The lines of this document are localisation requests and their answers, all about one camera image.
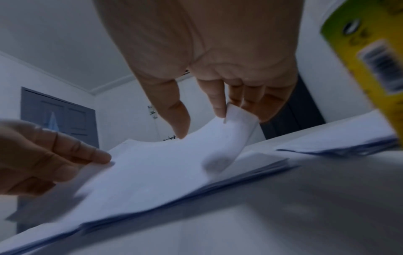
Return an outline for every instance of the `ceiling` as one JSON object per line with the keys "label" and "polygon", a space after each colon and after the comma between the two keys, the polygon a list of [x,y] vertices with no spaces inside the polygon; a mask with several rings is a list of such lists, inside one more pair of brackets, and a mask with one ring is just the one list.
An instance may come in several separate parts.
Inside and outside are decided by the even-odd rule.
{"label": "ceiling", "polygon": [[91,0],[0,1],[0,51],[92,94],[134,80]]}

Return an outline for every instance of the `stack of paper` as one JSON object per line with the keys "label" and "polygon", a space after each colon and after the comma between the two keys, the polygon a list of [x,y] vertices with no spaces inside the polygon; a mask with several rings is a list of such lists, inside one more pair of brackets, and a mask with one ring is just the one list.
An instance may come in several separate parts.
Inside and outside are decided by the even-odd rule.
{"label": "stack of paper", "polygon": [[183,140],[126,141],[111,151],[114,163],[83,168],[71,182],[58,184],[11,215],[9,219],[17,222],[56,222],[63,227],[24,245],[8,246],[7,254],[290,169],[285,158],[257,152],[238,157],[257,123],[255,116],[229,106],[225,120],[215,118]]}
{"label": "stack of paper", "polygon": [[369,155],[398,145],[393,128],[378,110],[297,138],[276,150],[315,155]]}

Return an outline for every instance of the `person's right hand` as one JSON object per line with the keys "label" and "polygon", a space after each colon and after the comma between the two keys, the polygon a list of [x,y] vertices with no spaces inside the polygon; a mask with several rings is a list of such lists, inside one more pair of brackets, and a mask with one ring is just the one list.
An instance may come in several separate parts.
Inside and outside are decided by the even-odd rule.
{"label": "person's right hand", "polygon": [[147,97],[179,138],[190,117],[175,78],[188,68],[217,116],[234,105],[271,119],[297,80],[303,0],[94,0]]}
{"label": "person's right hand", "polygon": [[0,120],[0,195],[41,195],[69,181],[78,164],[111,156],[66,134],[26,121]]}

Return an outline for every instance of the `table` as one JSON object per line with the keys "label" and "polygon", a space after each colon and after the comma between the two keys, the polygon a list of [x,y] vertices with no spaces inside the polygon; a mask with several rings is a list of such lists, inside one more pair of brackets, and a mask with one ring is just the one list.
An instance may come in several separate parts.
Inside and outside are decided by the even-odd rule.
{"label": "table", "polygon": [[245,148],[297,169],[30,254],[403,254],[403,151],[341,159],[272,149],[329,125]]}

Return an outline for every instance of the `yellow container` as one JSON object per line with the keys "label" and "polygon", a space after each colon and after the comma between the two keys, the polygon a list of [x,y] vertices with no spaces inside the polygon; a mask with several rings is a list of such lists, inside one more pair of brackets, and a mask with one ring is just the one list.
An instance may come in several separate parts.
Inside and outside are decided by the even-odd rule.
{"label": "yellow container", "polygon": [[321,33],[403,142],[403,0],[336,6]]}

